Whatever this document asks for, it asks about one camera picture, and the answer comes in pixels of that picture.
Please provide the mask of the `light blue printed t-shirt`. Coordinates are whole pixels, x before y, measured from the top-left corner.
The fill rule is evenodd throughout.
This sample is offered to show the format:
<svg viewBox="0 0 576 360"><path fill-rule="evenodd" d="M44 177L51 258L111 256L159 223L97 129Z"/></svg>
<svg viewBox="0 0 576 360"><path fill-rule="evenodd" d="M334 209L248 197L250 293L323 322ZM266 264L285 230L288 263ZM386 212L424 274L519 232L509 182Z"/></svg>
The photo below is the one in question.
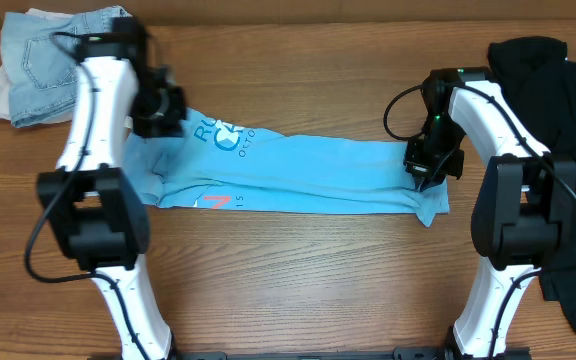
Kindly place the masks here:
<svg viewBox="0 0 576 360"><path fill-rule="evenodd" d="M420 192L405 144L247 128L190 110L180 138L128 136L123 169L146 205L320 214L449 211L447 186Z"/></svg>

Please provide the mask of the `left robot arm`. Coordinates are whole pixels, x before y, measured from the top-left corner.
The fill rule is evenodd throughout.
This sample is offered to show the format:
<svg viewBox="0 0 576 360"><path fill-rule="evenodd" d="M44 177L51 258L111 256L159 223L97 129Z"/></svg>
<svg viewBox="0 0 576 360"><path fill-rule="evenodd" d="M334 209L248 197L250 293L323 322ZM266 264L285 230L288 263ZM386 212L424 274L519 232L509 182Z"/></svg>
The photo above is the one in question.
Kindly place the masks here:
<svg viewBox="0 0 576 360"><path fill-rule="evenodd" d="M148 64L149 34L135 17L116 17L106 33L77 34L68 52L77 70L71 129L57 166L39 174L43 207L24 252L27 273L45 225L79 273L102 294L121 340L122 359L175 359L172 330L159 311L146 267L149 218L122 169L127 131L142 138L179 137L187 116L182 89L167 66Z"/></svg>

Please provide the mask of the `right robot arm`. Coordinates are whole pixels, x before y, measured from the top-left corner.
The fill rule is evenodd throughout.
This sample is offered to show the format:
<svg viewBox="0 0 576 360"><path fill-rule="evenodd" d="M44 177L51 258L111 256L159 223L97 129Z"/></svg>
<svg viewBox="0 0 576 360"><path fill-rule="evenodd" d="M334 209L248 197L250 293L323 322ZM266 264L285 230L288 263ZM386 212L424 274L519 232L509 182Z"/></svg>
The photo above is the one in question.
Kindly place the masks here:
<svg viewBox="0 0 576 360"><path fill-rule="evenodd" d="M471 217L477 275L461 315L437 348L399 348L397 359L528 359L506 335L526 288L569 238L576 165L523 126L485 67L433 70L419 85L427 118L403 164L425 192L460 178L464 138L486 167Z"/></svg>

